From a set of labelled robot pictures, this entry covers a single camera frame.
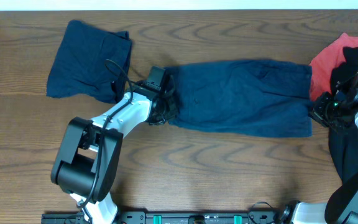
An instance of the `white wall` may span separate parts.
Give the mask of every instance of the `white wall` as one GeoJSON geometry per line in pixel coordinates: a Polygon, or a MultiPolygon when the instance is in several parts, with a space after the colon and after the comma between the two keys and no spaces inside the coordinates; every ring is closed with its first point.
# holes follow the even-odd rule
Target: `white wall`
{"type": "Polygon", "coordinates": [[[358,0],[0,0],[0,11],[358,9],[358,0]]]}

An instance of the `folded cloth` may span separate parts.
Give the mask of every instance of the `folded cloth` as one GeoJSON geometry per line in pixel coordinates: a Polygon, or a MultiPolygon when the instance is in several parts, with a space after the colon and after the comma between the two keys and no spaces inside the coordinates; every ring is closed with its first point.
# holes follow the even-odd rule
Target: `folded cloth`
{"type": "Polygon", "coordinates": [[[311,67],[237,60],[168,67],[179,115],[170,124],[200,131],[290,138],[311,136],[311,67]]]}
{"type": "Polygon", "coordinates": [[[47,82],[47,96],[63,98],[83,93],[105,103],[117,103],[124,96],[121,71],[109,67],[110,59],[128,72],[132,42],[128,32],[106,32],[81,21],[70,21],[56,54],[47,82]]]}
{"type": "Polygon", "coordinates": [[[349,37],[343,33],[310,62],[313,69],[310,87],[311,100],[316,100],[326,91],[331,92],[329,87],[331,72],[345,62],[342,52],[344,47],[358,47],[358,37],[349,37]]]}

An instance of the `red shirt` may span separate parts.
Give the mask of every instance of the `red shirt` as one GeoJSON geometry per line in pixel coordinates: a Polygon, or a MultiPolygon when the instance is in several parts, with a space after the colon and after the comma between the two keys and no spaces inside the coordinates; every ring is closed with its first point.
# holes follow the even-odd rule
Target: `red shirt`
{"type": "Polygon", "coordinates": [[[358,37],[349,37],[346,33],[343,33],[310,62],[312,76],[309,93],[312,101],[326,91],[331,92],[329,86],[331,72],[345,62],[344,47],[358,47],[358,37]]]}

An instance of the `dark blue pants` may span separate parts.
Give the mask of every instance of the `dark blue pants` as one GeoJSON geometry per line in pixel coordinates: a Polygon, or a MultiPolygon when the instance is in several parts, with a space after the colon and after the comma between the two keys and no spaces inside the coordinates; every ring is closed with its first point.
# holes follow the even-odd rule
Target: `dark blue pants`
{"type": "Polygon", "coordinates": [[[236,60],[168,67],[179,115],[170,124],[200,131],[289,138],[311,136],[311,67],[236,60]]]}

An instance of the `green connector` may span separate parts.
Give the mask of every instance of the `green connector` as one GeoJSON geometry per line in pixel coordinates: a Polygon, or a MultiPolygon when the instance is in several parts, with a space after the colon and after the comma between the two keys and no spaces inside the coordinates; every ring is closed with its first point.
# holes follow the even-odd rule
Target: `green connector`
{"type": "Polygon", "coordinates": [[[161,224],[162,223],[162,217],[161,215],[155,215],[153,216],[153,224],[161,224]]]}
{"type": "Polygon", "coordinates": [[[234,224],[242,224],[242,216],[235,215],[234,216],[234,224]]]}

